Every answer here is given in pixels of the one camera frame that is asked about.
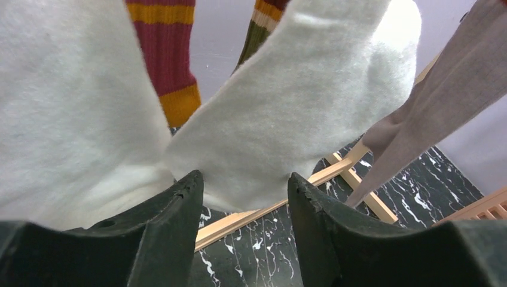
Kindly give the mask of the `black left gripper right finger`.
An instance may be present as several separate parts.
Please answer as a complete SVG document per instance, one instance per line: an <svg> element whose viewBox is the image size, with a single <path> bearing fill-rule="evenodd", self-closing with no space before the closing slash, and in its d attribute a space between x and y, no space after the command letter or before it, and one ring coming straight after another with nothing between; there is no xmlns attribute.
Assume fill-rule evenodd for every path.
<svg viewBox="0 0 507 287"><path fill-rule="evenodd" d="M505 286L506 221L387 224L297 173L288 203L304 286Z"/></svg>

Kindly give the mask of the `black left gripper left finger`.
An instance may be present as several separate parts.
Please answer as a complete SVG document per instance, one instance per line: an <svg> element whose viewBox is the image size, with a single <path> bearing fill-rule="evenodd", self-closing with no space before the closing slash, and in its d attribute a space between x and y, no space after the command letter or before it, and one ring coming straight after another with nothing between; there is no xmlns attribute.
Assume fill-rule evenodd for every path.
<svg viewBox="0 0 507 287"><path fill-rule="evenodd" d="M88 229L1 222L2 286L187 286L203 202L192 171Z"/></svg>

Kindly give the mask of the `grey sock with red stripes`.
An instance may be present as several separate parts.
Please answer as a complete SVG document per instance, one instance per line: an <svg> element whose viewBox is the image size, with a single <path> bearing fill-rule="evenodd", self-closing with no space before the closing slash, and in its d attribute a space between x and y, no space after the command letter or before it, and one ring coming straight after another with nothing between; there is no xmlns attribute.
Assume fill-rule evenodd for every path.
<svg viewBox="0 0 507 287"><path fill-rule="evenodd" d="M477 1L408 100L363 135L374 162L346 204L356 207L505 94L506 2Z"/></svg>

